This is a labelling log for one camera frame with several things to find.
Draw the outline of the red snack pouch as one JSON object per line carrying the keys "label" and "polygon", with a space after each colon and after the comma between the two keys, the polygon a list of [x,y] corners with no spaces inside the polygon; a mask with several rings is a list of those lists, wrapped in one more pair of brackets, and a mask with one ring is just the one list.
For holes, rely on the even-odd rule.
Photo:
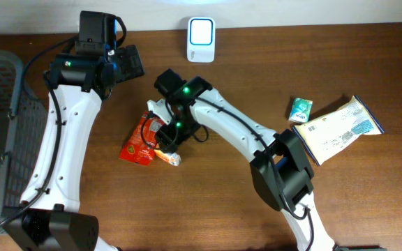
{"label": "red snack pouch", "polygon": [[148,112],[145,112],[133,134],[123,145],[119,158],[139,165],[149,165],[154,157],[153,147],[156,147],[156,133],[164,124],[157,116],[147,118]]}

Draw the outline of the teal tissue pack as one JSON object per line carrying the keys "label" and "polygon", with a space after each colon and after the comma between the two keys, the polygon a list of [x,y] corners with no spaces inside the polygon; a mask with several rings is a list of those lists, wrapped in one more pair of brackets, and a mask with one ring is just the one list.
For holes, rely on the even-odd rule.
{"label": "teal tissue pack", "polygon": [[312,100],[295,98],[292,103],[292,109],[288,116],[288,120],[296,123],[308,122],[312,105],[313,105]]}

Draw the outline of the cream snack bag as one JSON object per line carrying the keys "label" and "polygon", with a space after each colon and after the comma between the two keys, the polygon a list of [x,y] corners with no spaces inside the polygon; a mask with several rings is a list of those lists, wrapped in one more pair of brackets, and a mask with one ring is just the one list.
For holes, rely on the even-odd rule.
{"label": "cream snack bag", "polygon": [[293,131],[316,165],[340,153],[362,135],[381,135],[385,129],[357,95],[336,111],[296,125]]}

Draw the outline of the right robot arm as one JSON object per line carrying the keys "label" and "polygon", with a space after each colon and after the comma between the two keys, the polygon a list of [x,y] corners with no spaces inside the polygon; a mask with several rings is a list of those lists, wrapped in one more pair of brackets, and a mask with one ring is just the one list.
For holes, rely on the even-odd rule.
{"label": "right robot arm", "polygon": [[298,250],[337,250],[315,207],[313,168],[293,131],[253,121],[201,77],[186,81],[167,69],[154,86],[162,99],[147,106],[164,122],[155,136],[160,150],[174,153],[200,128],[213,130],[248,161],[255,191],[284,215]]}

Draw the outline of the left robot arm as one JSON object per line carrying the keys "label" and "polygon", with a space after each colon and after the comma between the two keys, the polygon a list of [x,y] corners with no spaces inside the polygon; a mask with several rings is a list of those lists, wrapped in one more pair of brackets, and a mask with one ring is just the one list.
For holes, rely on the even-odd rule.
{"label": "left robot arm", "polygon": [[111,250],[98,219],[79,212],[80,179],[92,125],[113,87],[144,74],[137,47],[113,14],[82,11],[76,36],[44,72],[47,123],[33,174],[2,228],[23,250]]}

